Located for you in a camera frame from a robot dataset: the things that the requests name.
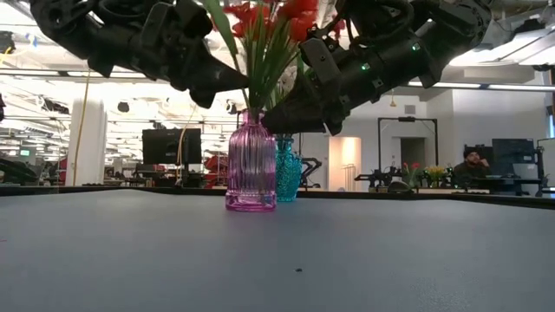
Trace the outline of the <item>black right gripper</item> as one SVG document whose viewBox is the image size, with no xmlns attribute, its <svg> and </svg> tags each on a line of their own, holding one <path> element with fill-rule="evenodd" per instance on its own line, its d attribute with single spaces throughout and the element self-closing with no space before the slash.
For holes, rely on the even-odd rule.
<svg viewBox="0 0 555 312">
<path fill-rule="evenodd" d="M 437 15 L 438 0 L 343 0 L 333 22 L 308 28 L 310 69 L 290 92 L 296 133 L 338 135 L 348 111 L 426 74 L 434 62 L 417 31 Z"/>
</svg>

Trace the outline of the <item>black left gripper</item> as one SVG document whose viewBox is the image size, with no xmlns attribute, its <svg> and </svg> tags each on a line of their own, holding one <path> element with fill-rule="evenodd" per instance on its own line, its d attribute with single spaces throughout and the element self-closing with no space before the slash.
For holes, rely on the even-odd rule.
<svg viewBox="0 0 555 312">
<path fill-rule="evenodd" d="M 171 81 L 204 109 L 216 93 L 248 86 L 245 75 L 205 45 L 212 23 L 194 0 L 99 0 L 94 13 L 103 25 L 94 33 L 88 65 L 104 77 L 121 67 Z"/>
</svg>

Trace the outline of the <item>teal textured glass vase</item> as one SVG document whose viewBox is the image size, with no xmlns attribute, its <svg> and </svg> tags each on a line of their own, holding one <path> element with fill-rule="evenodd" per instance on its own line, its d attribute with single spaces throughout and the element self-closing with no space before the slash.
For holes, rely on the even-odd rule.
<svg viewBox="0 0 555 312">
<path fill-rule="evenodd" d="M 292 202 L 301 182 L 302 159 L 293 151 L 290 134 L 276 136 L 276 194 L 277 202 Z"/>
</svg>

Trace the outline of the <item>purple ribbed glass vase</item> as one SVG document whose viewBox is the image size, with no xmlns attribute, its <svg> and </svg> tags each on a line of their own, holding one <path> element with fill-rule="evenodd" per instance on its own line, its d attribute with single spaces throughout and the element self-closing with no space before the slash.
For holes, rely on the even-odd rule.
<svg viewBox="0 0 555 312">
<path fill-rule="evenodd" d="M 246 109 L 228 148 L 225 208 L 268 212 L 277 206 L 276 141 L 261 124 L 263 114 Z"/>
</svg>

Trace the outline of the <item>black computer monitor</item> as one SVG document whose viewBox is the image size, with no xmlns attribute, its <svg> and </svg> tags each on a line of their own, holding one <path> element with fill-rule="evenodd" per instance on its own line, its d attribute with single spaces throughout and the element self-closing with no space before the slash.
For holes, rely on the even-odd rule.
<svg viewBox="0 0 555 312">
<path fill-rule="evenodd" d="M 144 129 L 142 131 L 143 163 L 146 165 L 184 165 L 202 162 L 201 130 Z"/>
</svg>

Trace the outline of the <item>background red tulip bouquet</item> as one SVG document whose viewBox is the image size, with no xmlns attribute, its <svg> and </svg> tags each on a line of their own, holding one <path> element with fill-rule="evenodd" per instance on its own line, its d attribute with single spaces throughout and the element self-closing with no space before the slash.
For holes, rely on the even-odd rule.
<svg viewBox="0 0 555 312">
<path fill-rule="evenodd" d="M 415 188 L 418 183 L 418 175 L 420 174 L 421 166 L 419 163 L 415 162 L 411 165 L 404 162 L 402 165 L 402 180 L 410 187 Z"/>
</svg>

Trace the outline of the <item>white building column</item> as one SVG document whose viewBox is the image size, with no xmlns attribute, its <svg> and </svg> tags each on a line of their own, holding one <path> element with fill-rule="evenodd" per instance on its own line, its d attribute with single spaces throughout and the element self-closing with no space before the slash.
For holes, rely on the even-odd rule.
<svg viewBox="0 0 555 312">
<path fill-rule="evenodd" d="M 76 97 L 71 110 L 66 186 L 100 184 L 104 180 L 108 114 L 102 100 Z"/>
</svg>

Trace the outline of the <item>background yellow flower bouquet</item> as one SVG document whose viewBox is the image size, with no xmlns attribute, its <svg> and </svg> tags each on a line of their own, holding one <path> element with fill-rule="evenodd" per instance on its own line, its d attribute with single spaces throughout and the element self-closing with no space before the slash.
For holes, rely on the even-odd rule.
<svg viewBox="0 0 555 312">
<path fill-rule="evenodd" d="M 424 170 L 428 186 L 431 188 L 442 188 L 448 186 L 448 178 L 451 173 L 449 168 L 443 166 L 429 166 Z"/>
</svg>

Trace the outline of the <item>person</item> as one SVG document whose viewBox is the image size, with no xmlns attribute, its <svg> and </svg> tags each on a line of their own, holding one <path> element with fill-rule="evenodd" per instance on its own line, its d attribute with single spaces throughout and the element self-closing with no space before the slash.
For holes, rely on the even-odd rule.
<svg viewBox="0 0 555 312">
<path fill-rule="evenodd" d="M 480 156 L 480 149 L 467 147 L 463 152 L 463 161 L 453 168 L 452 183 L 460 188 L 469 187 L 474 179 L 483 179 L 492 173 L 486 159 Z"/>
</svg>

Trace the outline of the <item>dark background monitor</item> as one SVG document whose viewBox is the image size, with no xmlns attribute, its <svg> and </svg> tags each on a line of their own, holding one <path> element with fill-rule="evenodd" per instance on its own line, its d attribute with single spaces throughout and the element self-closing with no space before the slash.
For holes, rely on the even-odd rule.
<svg viewBox="0 0 555 312">
<path fill-rule="evenodd" d="M 494 175 L 504 178 L 537 178 L 532 139 L 493 139 L 492 143 Z"/>
</svg>

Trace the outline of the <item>black gantry frame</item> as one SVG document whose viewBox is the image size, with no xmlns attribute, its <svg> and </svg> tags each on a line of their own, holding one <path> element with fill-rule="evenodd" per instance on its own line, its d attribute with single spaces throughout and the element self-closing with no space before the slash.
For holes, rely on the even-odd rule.
<svg viewBox="0 0 555 312">
<path fill-rule="evenodd" d="M 426 125 L 426 122 L 432 122 L 434 124 L 434 129 L 430 130 L 434 135 L 434 163 L 436 166 L 440 164 L 439 160 L 439 135 L 438 135 L 438 120 L 432 118 L 416 118 L 413 116 L 402 116 L 402 117 L 378 117 L 377 118 L 377 144 L 378 144 L 378 169 L 382 169 L 382 122 L 385 120 L 392 120 L 397 122 L 405 123 L 415 123 L 419 121 Z"/>
</svg>

